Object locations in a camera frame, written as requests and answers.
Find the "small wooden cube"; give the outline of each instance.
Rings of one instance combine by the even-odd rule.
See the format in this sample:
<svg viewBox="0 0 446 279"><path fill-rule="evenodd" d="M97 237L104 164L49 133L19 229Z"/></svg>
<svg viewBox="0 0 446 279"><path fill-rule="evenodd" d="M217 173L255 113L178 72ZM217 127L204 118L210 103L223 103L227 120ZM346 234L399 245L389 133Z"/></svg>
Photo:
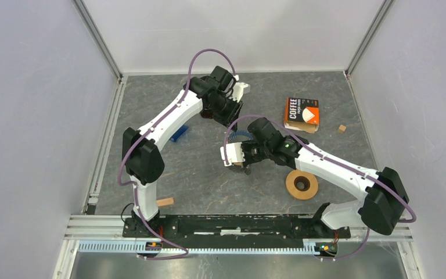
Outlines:
<svg viewBox="0 0 446 279"><path fill-rule="evenodd" d="M344 131L346 131L346 126L345 125L339 125L339 128L337 129L337 132L342 134L342 133L344 133Z"/></svg>

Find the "gray marble floor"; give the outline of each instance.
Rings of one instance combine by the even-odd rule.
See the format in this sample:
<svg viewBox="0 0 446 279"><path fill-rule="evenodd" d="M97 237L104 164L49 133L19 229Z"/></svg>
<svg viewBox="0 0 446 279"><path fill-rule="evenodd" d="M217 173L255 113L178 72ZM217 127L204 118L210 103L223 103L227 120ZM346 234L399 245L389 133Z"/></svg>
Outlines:
<svg viewBox="0 0 446 279"><path fill-rule="evenodd" d="M241 116L261 114L281 120L286 97L318 99L319 130L297 134L340 158L374 167L354 98L341 72L243 73L240 80L251 86L251 92L242 99ZM184 82L185 75L128 78L96 214L120 214L133 199L130 187L116 183L123 131L127 127L137 129L154 118L175 98ZM251 121L242 121L239 129L246 129ZM344 134L336 131L340 124L347 127ZM189 130L179 141L169 141L162 151L166 167L159 178L157 195L175 199L175 205L160 209L162 214L313 213L324 202L353 199L321 178L315 197L294 199L285 187L289 168L266 161L252 165L249 176L232 171L220 157L226 128L199 115L187 125Z"/></svg>

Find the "metal corner post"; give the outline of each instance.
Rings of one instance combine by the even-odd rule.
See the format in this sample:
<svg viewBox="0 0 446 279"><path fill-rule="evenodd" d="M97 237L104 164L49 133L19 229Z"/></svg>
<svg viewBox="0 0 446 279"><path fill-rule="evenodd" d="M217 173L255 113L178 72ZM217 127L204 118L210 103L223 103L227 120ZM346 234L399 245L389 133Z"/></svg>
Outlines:
<svg viewBox="0 0 446 279"><path fill-rule="evenodd" d="M384 0L384 2L382 2L379 10L377 11L377 14L375 15L372 23L370 24L370 27L368 27L368 30L367 30L365 36L363 37L363 40L361 41L357 51L355 52L355 55L353 55L353 58L352 58L350 64L348 65L348 68L346 68L346 71L344 71L346 76L351 75L351 73L355 70L358 62L360 61L361 57L365 53L366 48L370 44L373 36L377 32L377 29L379 28L380 24L384 20L387 12L392 7L393 3L394 3L394 0Z"/></svg>
<svg viewBox="0 0 446 279"><path fill-rule="evenodd" d="M78 9L78 12L81 15L81 18L83 19L86 27L88 28L89 33L93 37L93 40L95 40L96 45L102 52L103 56L107 60L107 63L109 64L110 69L112 70L112 73L114 76L117 77L118 80L122 78L122 72L118 68L115 60L112 57L112 54L110 53L107 45L105 44L105 41L102 38L102 35L100 34L100 31L98 31L98 28L95 25L95 22L93 21L93 18L88 12L88 8L86 7L83 0L73 0L74 6Z"/></svg>

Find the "robotic arm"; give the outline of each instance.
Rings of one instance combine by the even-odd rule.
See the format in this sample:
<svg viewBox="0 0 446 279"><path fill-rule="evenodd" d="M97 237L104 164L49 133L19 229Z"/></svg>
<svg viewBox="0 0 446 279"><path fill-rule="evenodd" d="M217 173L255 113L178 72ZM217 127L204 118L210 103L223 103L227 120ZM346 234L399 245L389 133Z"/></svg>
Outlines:
<svg viewBox="0 0 446 279"><path fill-rule="evenodd" d="M383 171L377 171L357 166L324 152L306 139L299 138L307 145L305 149L293 137L282 136L266 118L253 121L247 129L254 139L227 144L226 166L236 163L246 167L264 159L271 159L280 166L320 176L357 199L341 204L322 205L315 217L320 217L326 226L336 230L341 227L366 225L380 234L392 233L404 207L381 186L366 177L370 176L385 183L407 203L408 196L396 171L387 167ZM221 148L221 156L224 160L224 147ZM345 166L364 173L364 176L351 172Z"/></svg>
<svg viewBox="0 0 446 279"><path fill-rule="evenodd" d="M181 90L176 99L149 123L137 131L132 128L124 131L123 157L141 135L150 131L125 164L131 180L138 185L139 206L146 220L151 220L159 212L156 180L165 168L160 151L180 126L203 109L210 111L213 119L226 127L238 118L242 108L240 99L250 87L237 81L238 76L217 66L209 76L193 77L187 94Z"/></svg>
<svg viewBox="0 0 446 279"><path fill-rule="evenodd" d="M148 124L138 130L128 128L124 131L123 157L141 135L147 135L125 161L127 173L131 180L137 183L135 191L144 219L156 219L159 213L156 205L156 181L165 166L160 151L170 136L192 116L203 110L210 112L218 123L229 127L238 118L242 108L240 99L249 90L248 84L238 82L238 76L233 76L217 66L209 76L192 78L189 91L182 90L177 98ZM404 206L382 187L366 179L366 176L386 184L407 203L407 194L394 170L385 168L379 172L356 166L300 138L307 145L304 148L293 137L284 137L266 118L252 122L248 131L253 135L253 140L226 145L226 166L237 163L246 167L264 159L271 159L280 166L320 176L348 191L357 200L337 205L326 203L316 212L315 219L320 219L334 230L346 226L367 225L384 235L392 233ZM355 174L345 169L345 166L359 170L365 175Z"/></svg>

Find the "wooden block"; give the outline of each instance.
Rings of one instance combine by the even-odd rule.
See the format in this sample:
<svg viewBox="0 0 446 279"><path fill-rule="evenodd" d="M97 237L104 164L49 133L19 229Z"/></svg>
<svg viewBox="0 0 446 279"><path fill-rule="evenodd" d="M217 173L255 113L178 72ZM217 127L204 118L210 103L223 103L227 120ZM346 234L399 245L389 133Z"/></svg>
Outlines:
<svg viewBox="0 0 446 279"><path fill-rule="evenodd" d="M175 203L174 198L167 198L167 199L159 199L156 201L156 205L158 207L160 206L167 206L167 205L173 205Z"/></svg>
<svg viewBox="0 0 446 279"><path fill-rule="evenodd" d="M337 129L337 132L342 134L342 133L344 133L344 131L346 131L346 126L345 125L339 125L339 128Z"/></svg>

